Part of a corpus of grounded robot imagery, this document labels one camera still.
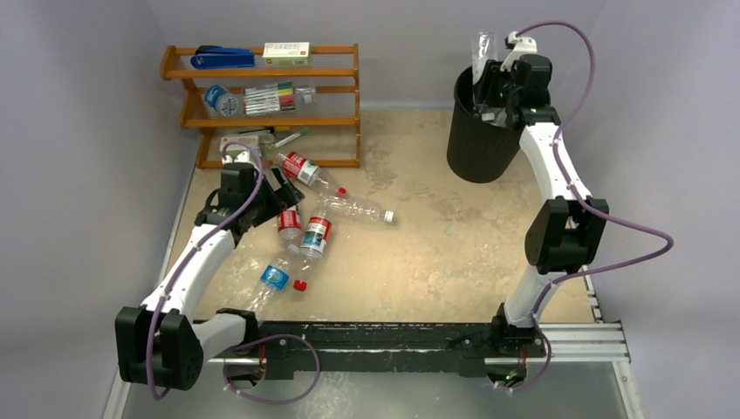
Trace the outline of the blue label clear bottle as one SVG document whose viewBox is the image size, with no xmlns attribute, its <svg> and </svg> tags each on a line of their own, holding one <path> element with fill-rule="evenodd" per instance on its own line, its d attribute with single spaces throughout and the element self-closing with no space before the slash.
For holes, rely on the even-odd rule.
<svg viewBox="0 0 740 419">
<path fill-rule="evenodd" d="M 247 311 L 262 313 L 265 310 L 273 298 L 294 279 L 300 256 L 299 248 L 289 244 L 267 264 L 252 289 L 246 304 Z"/>
</svg>

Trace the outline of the small clear clip box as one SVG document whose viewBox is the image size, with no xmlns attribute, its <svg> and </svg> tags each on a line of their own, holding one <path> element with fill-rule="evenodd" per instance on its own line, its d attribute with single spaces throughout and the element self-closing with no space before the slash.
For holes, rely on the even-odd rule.
<svg viewBox="0 0 740 419">
<path fill-rule="evenodd" d="M 316 101 L 317 91 L 314 86 L 296 86 L 294 88 L 295 102 L 297 105 L 311 105 Z"/>
</svg>

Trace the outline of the green-capped white marker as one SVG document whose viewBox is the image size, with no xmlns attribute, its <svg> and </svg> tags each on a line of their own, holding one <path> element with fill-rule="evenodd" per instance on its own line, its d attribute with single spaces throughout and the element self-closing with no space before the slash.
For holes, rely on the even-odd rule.
<svg viewBox="0 0 740 419">
<path fill-rule="evenodd" d="M 297 138 L 299 138 L 299 137 L 301 137 L 301 136 L 303 136 L 305 134 L 308 134 L 309 131 L 310 131 L 310 128 L 309 127 L 302 128 L 300 131 L 297 131 L 297 132 L 295 132 L 293 134 L 290 134 L 287 137 L 283 138 L 282 140 L 276 141 L 274 143 L 274 147 L 275 148 L 281 148 L 282 146 L 285 146 L 285 145 L 289 144 L 290 142 L 295 141 Z"/>
</svg>

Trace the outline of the pack of coloured markers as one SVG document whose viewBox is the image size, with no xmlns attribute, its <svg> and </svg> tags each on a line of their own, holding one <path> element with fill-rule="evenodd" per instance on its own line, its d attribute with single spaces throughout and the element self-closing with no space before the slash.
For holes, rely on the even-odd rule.
<svg viewBox="0 0 740 419">
<path fill-rule="evenodd" d="M 280 82 L 243 90 L 243 110 L 246 116 L 295 110 L 294 85 Z"/>
</svg>

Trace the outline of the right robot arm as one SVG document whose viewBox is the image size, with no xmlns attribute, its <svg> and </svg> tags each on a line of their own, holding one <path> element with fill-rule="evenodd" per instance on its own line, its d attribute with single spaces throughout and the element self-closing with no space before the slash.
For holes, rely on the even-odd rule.
<svg viewBox="0 0 740 419">
<path fill-rule="evenodd" d="M 591 197 L 578 180 L 557 135 L 561 119 L 551 104 L 551 78 L 548 58 L 525 53 L 508 63 L 488 60 L 474 84 L 476 99 L 496 109 L 504 117 L 504 129 L 517 135 L 543 200 L 524 238 L 529 265 L 492 322 L 490 344 L 502 355 L 538 339 L 536 319 L 557 291 L 558 278 L 579 271 L 595 257 L 606 222 L 577 199 L 609 210 L 606 200 Z"/>
</svg>

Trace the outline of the red label bottle red cap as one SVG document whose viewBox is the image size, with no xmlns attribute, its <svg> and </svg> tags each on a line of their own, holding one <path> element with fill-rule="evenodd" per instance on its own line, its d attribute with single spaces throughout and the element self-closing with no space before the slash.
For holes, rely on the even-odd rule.
<svg viewBox="0 0 740 419">
<path fill-rule="evenodd" d="M 347 191 L 325 169 L 296 152 L 277 153 L 277 162 L 283 171 L 317 194 L 344 197 Z"/>
</svg>

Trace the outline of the clear bottle near shelf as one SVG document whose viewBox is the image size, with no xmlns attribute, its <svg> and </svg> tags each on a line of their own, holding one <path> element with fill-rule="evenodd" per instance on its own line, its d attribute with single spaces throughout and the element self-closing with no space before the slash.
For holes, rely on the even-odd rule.
<svg viewBox="0 0 740 419">
<path fill-rule="evenodd" d="M 255 152 L 255 166 L 260 167 L 262 169 L 262 173 L 267 175 L 270 169 L 270 157 L 267 154 L 267 151 L 261 145 L 254 146 L 253 151 Z"/>
</svg>

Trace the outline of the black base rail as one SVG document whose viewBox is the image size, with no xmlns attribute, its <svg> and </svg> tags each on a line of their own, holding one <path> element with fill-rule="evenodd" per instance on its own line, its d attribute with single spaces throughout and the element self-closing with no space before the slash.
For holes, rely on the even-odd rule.
<svg viewBox="0 0 740 419">
<path fill-rule="evenodd" d="M 547 355 L 544 335 L 488 322 L 266 321 L 248 331 L 254 349 L 227 349 L 228 366 L 264 365 L 269 380 L 297 372 L 452 373 L 517 381 Z"/>
</svg>

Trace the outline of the blue stapler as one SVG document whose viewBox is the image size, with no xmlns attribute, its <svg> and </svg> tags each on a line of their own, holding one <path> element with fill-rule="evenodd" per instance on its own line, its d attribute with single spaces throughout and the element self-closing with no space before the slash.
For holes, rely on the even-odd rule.
<svg viewBox="0 0 740 419">
<path fill-rule="evenodd" d="M 254 52 L 251 49 L 201 45 L 190 58 L 190 64 L 197 70 L 253 68 Z"/>
</svg>

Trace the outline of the wooden three-tier shelf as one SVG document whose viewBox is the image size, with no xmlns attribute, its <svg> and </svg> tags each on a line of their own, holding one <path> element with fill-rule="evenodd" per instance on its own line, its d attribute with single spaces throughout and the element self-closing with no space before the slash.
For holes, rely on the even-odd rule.
<svg viewBox="0 0 740 419">
<path fill-rule="evenodd" d="M 198 168 L 222 166 L 223 137 L 261 132 L 274 137 L 264 147 L 268 157 L 294 150 L 322 167 L 357 168 L 359 65 L 357 45 L 170 45 L 160 74 L 183 84 L 179 122 L 200 132 Z"/>
</svg>

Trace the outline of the white and red box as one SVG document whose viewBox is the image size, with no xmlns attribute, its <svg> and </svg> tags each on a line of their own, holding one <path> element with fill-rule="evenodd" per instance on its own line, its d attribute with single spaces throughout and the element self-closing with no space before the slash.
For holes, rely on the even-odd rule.
<svg viewBox="0 0 740 419">
<path fill-rule="evenodd" d="M 303 67 L 311 64 L 309 42 L 269 42 L 264 44 L 262 59 L 267 66 Z"/>
</svg>

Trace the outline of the black ribbed waste bin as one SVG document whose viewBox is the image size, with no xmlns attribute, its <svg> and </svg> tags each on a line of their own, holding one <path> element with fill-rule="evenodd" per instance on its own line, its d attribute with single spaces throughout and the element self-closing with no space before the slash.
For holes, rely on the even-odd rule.
<svg viewBox="0 0 740 419">
<path fill-rule="evenodd" d="M 446 159 L 467 182 L 488 183 L 501 177 L 519 151 L 519 131 L 496 127 L 474 113 L 472 70 L 458 75 Z"/>
</svg>

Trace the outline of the white stapler on bottom shelf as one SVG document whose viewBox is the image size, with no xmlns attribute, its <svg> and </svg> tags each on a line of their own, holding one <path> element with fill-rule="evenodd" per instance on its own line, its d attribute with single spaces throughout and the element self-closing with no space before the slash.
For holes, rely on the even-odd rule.
<svg viewBox="0 0 740 419">
<path fill-rule="evenodd" d="M 245 148 L 243 143 L 250 144 L 252 147 L 261 145 L 267 150 L 275 140 L 275 135 L 268 129 L 230 132 L 221 136 L 219 140 L 219 153 L 222 155 L 224 150 L 229 148 Z"/>
</svg>

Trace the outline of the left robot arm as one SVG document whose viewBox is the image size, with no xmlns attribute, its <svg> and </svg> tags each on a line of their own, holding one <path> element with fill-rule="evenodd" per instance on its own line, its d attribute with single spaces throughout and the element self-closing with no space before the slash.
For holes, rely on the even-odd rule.
<svg viewBox="0 0 740 419">
<path fill-rule="evenodd" d="M 230 349 L 253 355 L 260 345 L 254 312 L 223 308 L 200 324 L 192 316 L 243 235 L 304 197 L 278 165 L 260 171 L 248 162 L 226 164 L 172 270 L 138 306 L 121 308 L 115 318 L 121 380 L 152 390 L 189 390 L 204 363 L 218 354 Z"/>
</svg>

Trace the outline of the white label clear bottle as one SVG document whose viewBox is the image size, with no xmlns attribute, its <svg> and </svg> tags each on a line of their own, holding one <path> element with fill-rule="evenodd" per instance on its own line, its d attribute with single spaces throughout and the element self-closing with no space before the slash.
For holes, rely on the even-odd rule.
<svg viewBox="0 0 740 419">
<path fill-rule="evenodd" d="M 483 75 L 489 60 L 497 60 L 497 34 L 493 31 L 479 31 L 470 42 L 472 84 L 475 85 Z"/>
</svg>

